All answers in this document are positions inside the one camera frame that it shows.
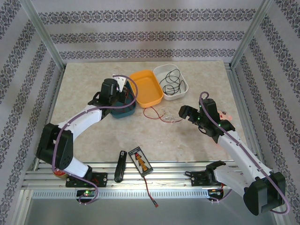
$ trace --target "teal container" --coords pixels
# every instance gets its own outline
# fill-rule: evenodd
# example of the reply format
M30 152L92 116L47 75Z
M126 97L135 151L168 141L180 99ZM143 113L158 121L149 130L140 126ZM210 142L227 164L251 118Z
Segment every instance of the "teal container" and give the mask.
M132 102L132 100L134 99L133 92L132 92L129 82L126 82L125 87L127 87L127 90L128 90L128 94L127 94L125 103L117 102L117 104L115 106L127 105L130 102ZM112 117L114 117L116 119L121 119L121 118L124 118L127 116L131 116L133 113L135 113L135 108L136 108L136 101L131 106L126 107L124 109L113 109L111 111L111 115L112 115Z

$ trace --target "patterned wallpaper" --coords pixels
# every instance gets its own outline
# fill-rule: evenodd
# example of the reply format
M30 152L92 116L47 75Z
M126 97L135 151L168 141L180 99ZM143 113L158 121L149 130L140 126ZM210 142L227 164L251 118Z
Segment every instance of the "patterned wallpaper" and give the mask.
M299 2L274 1L236 67L267 166L286 178L292 224L300 224Z
M65 62L230 62L262 0L35 0Z
M0 225L34 159L59 69L17 0L0 1Z

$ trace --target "battery pack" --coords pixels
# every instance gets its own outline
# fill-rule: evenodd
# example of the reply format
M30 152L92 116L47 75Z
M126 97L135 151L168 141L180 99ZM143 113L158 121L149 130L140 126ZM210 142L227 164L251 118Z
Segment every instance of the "battery pack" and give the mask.
M147 174L151 173L153 171L152 166L150 165L149 161L145 157L143 151L140 147L137 147L133 150L131 150L128 155L134 162L138 172L142 177L146 176Z

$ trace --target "beige tabletop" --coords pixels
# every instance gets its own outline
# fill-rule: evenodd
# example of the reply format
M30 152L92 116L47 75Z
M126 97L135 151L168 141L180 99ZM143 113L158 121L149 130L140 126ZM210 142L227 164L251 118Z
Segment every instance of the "beige tabletop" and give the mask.
M63 122L81 111L92 99L105 78L112 74L131 75L170 62L110 62L69 63L67 65L51 123ZM245 143L244 133L231 92L223 61L172 62L183 74L189 90L183 98L162 100L178 117L182 105L198 108L199 95L208 91L218 110L232 116L232 124ZM152 109L147 115L155 117ZM111 115L84 131L74 143L75 156L83 162L115 162L121 150L130 151L140 146L149 161L209 161L230 160L229 155L212 138L201 134L196 125L187 120L163 123L143 115L138 105L132 116L115 119Z

